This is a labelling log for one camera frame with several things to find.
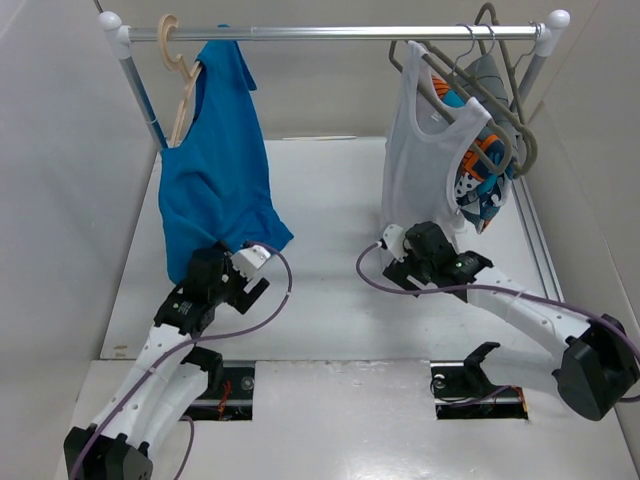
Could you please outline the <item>blue t shirt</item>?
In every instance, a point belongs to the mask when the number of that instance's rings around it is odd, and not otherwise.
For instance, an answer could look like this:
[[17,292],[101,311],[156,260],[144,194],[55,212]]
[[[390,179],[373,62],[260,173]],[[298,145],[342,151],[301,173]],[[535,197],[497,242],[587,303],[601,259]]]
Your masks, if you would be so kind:
[[269,164],[252,101],[256,83],[234,41],[212,40],[202,67],[194,115],[181,143],[162,151],[158,204],[167,275],[182,281],[194,251],[219,241],[282,250],[294,235],[272,202]]

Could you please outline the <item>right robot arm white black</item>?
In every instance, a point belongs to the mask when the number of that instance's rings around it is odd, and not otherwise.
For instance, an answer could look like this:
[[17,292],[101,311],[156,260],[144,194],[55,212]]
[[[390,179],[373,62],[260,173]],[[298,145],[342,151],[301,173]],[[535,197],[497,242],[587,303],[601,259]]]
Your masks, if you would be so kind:
[[414,295],[448,293],[487,311],[543,347],[564,403],[601,420],[639,381],[639,350],[615,318],[539,297],[485,256],[459,252],[433,222],[408,229],[388,225],[382,247],[391,261],[384,276]]

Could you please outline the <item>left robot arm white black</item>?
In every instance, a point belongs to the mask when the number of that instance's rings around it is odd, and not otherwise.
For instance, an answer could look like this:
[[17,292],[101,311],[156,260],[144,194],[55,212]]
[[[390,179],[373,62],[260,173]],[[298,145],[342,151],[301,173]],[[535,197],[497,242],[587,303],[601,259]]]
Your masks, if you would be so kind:
[[222,387],[221,354],[198,346],[227,304],[246,313],[269,286],[259,270],[273,254],[259,243],[196,250],[185,277],[159,307],[135,363],[107,405],[64,441],[70,479],[149,479],[154,457],[193,401]]

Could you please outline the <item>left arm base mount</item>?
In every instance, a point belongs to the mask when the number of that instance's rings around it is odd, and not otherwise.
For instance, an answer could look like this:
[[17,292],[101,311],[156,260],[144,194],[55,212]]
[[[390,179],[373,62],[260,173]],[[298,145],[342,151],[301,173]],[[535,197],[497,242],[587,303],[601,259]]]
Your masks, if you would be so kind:
[[226,361],[219,352],[194,347],[182,364],[207,374],[207,388],[184,414],[194,421],[250,421],[253,417],[255,363]]

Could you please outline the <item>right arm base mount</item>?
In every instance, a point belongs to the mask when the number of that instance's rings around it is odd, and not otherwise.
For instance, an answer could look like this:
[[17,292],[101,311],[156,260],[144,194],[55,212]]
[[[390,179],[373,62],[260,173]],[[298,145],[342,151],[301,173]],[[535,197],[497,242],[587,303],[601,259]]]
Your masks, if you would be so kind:
[[482,363],[498,342],[484,342],[462,360],[430,362],[437,420],[529,420],[521,387],[492,383]]

